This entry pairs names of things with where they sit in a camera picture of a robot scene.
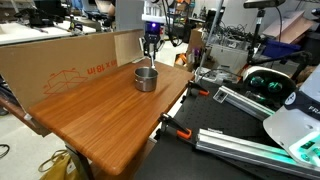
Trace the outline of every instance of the red drawing on box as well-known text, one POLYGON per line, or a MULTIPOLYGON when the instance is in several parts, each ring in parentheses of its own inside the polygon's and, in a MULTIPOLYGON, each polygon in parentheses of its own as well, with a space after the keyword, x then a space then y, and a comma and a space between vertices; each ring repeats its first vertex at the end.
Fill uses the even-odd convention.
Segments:
POLYGON ((62 70, 57 74, 52 73, 47 84, 43 86, 45 89, 44 94, 49 96, 59 94, 85 82, 87 79, 88 77, 80 76, 80 73, 75 68, 62 70))

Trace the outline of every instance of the person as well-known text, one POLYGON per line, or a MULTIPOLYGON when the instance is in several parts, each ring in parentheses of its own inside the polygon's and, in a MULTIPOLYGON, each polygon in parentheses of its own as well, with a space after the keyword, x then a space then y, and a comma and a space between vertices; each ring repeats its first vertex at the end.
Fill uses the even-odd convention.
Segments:
POLYGON ((109 16, 116 16, 116 0, 112 0, 109 11, 108 11, 109 16))

